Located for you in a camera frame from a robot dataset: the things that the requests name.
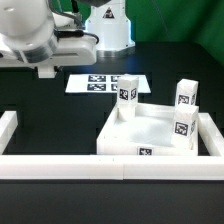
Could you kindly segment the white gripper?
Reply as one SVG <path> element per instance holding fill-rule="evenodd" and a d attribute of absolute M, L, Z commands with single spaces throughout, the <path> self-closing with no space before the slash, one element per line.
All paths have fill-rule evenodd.
<path fill-rule="evenodd" d="M 56 52 L 48 59 L 37 63 L 19 61 L 4 44 L 0 36 L 0 68 L 3 67 L 38 67 L 38 66 L 81 66 L 96 62 L 97 39 L 93 36 L 61 38 Z"/>

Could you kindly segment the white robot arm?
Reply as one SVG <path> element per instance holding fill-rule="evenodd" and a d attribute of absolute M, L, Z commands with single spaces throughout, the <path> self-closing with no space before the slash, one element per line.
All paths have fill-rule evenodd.
<path fill-rule="evenodd" d="M 36 68 L 42 77 L 61 66 L 92 65 L 99 57 L 131 52 L 131 22 L 125 0 L 71 0 L 91 6 L 60 12 L 53 0 L 0 0 L 0 68 Z"/>

